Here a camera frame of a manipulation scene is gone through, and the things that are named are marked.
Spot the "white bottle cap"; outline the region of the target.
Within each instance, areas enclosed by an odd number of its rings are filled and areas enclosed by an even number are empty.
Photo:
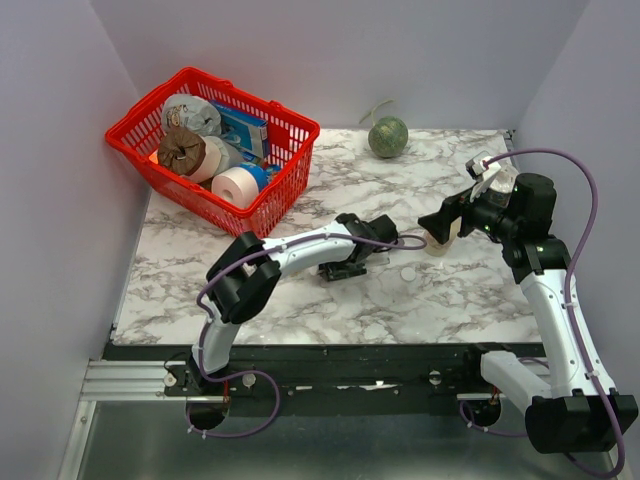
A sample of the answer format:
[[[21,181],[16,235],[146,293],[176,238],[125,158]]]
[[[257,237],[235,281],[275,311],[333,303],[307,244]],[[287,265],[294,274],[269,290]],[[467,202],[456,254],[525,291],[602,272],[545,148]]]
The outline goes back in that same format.
[[[401,278],[407,282],[412,282],[416,279],[417,274],[413,268],[405,267],[400,272]]]

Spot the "grey weekly pill organizer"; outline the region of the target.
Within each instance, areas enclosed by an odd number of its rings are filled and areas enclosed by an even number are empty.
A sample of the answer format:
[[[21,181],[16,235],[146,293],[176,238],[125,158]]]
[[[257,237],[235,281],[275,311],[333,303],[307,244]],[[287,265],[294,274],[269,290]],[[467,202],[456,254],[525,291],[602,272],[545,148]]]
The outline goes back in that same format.
[[[390,263],[390,258],[387,253],[379,253],[376,255],[372,255],[368,259],[368,264],[370,266],[383,266],[388,265]]]

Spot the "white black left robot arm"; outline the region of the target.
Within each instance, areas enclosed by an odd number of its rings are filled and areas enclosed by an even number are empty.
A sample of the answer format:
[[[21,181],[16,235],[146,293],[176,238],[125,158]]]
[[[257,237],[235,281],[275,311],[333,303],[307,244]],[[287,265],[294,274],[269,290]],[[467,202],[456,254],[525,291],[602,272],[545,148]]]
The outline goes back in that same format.
[[[239,235],[209,269],[196,297],[207,319],[192,347],[188,384],[201,395],[220,387],[240,326],[265,308],[280,280],[311,267],[328,282],[364,275],[370,255],[398,245],[396,225],[386,215],[363,221],[341,214],[319,229],[278,239],[260,239],[252,231]]]

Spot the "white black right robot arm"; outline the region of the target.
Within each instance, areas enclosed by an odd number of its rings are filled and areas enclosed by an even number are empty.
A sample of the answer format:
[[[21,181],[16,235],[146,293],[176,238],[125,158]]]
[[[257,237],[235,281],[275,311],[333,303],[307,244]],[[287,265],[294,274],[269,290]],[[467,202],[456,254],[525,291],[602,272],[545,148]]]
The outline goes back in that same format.
[[[551,179],[524,173],[510,193],[473,186],[446,198],[438,212],[418,221],[437,242],[478,230],[502,247],[502,256],[525,295],[543,343],[549,378],[541,379],[515,354],[484,350],[464,362],[460,379],[469,390],[497,387],[525,419],[526,434],[543,454],[607,452],[611,424],[627,430],[638,416],[636,400],[618,393],[602,366],[580,311],[574,280],[566,277],[566,245],[549,232],[556,191]]]

